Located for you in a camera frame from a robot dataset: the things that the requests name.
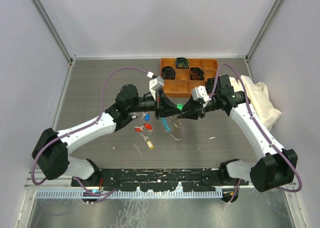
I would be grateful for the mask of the green tag key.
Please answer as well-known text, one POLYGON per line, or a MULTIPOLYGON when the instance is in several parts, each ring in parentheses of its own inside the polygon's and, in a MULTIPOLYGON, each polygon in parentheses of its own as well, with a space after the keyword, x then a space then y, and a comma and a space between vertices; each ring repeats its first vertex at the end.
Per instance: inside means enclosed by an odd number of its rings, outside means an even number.
POLYGON ((182 111, 183 110, 183 104, 181 104, 181 103, 179 103, 179 104, 177 104, 176 105, 176 107, 180 110, 180 111, 182 111))

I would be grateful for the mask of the blue-handled keyring with rings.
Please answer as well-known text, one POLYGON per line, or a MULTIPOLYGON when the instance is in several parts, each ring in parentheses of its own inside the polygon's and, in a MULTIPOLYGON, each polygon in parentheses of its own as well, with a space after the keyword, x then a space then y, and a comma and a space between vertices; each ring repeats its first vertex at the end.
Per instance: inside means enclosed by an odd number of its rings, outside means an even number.
POLYGON ((177 115, 161 118, 165 131, 176 142, 181 142, 184 139, 184 131, 181 122, 177 115))

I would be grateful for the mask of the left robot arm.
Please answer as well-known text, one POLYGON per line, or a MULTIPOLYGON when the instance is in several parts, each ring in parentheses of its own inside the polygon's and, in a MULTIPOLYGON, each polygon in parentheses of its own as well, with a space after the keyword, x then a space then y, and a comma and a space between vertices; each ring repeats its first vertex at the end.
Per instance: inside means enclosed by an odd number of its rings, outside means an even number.
POLYGON ((90 159, 74 158, 71 153, 100 136, 124 128, 133 120, 133 112, 151 111, 158 118, 181 114, 181 110, 166 97, 163 89, 139 97, 137 88, 127 84, 117 94, 115 103, 98 117, 58 132, 52 128, 44 130, 31 156, 46 180, 65 175, 77 177, 88 186, 95 186, 101 176, 97 165, 90 159))

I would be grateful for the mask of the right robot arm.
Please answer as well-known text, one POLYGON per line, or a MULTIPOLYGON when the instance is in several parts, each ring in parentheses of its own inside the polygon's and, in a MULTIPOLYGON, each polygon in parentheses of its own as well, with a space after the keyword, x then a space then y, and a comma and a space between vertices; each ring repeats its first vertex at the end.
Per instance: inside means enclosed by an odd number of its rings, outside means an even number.
POLYGON ((235 92, 228 75, 218 77, 213 97, 204 86, 195 87, 178 118, 203 118, 207 112, 223 110, 241 128, 254 153, 257 163, 239 159, 222 162, 219 179, 231 185, 236 179, 251 182, 259 192, 290 184, 295 177, 298 156, 286 150, 263 125, 243 91, 235 92))

